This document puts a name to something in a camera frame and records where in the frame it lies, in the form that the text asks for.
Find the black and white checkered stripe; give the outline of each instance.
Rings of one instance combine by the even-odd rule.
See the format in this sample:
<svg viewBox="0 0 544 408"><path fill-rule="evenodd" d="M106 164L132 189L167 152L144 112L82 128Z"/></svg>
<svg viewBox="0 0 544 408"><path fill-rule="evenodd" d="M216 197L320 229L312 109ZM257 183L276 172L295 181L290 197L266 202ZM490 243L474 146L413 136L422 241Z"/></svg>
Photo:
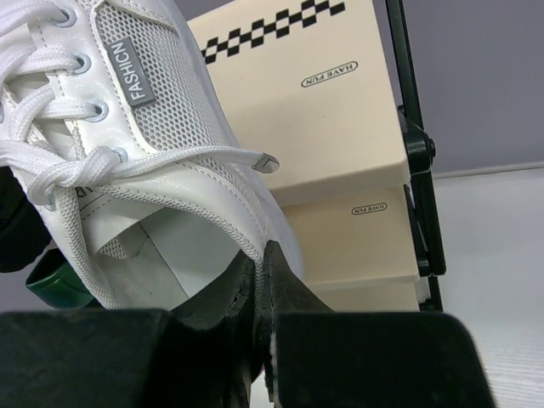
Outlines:
<svg viewBox="0 0 544 408"><path fill-rule="evenodd" d="M219 37L212 38L202 50L206 64L214 63L220 53L226 53L227 57L237 55L243 44L251 44L251 48L263 45L264 39L271 37L269 34L275 34L275 38L288 36L291 33L291 26L295 24L301 23L303 28L310 27L317 23L319 13L328 11L329 15L333 16L346 9L344 1L336 1L334 5L331 3L335 3L335 0L305 0L301 3L300 11L296 13L286 8L275 14L274 21L269 23L264 19L253 21L251 30L242 32L241 28L236 28L221 42Z"/></svg>

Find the gray wall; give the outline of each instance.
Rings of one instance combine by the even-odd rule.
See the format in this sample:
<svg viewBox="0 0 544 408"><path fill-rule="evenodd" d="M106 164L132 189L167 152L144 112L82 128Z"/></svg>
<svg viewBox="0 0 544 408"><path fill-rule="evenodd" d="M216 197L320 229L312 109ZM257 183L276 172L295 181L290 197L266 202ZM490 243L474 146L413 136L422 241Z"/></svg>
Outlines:
<svg viewBox="0 0 544 408"><path fill-rule="evenodd" d="M228 0L176 0L187 19ZM383 0L374 0L400 101ZM544 162L544 2L405 0L435 173Z"/></svg>

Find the white surface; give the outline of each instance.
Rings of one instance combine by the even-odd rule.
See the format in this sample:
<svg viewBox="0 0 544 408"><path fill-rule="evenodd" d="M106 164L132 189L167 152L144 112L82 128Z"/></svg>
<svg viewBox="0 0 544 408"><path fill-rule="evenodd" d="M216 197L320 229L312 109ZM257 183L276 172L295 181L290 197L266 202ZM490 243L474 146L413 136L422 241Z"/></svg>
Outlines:
<svg viewBox="0 0 544 408"><path fill-rule="evenodd" d="M544 406L544 169L435 182L444 306L472 333L501 408ZM252 407L268 407L262 380Z"/></svg>

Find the sneaker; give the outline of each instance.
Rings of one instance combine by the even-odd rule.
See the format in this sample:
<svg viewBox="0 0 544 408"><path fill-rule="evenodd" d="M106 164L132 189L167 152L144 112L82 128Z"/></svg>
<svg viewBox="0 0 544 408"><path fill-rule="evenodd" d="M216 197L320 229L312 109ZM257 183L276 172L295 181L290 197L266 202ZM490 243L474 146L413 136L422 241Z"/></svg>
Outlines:
<svg viewBox="0 0 544 408"><path fill-rule="evenodd" d="M106 308L172 309L294 234L230 130L173 0L0 6L0 166Z"/></svg>

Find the green object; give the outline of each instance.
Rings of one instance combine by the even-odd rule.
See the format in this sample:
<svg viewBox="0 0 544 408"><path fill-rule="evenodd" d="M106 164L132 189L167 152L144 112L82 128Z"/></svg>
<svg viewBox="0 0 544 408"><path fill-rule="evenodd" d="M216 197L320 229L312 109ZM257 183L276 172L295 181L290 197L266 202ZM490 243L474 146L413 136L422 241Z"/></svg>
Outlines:
<svg viewBox="0 0 544 408"><path fill-rule="evenodd" d="M94 300L58 249L40 259L26 279L26 287L56 309L81 309Z"/></svg>

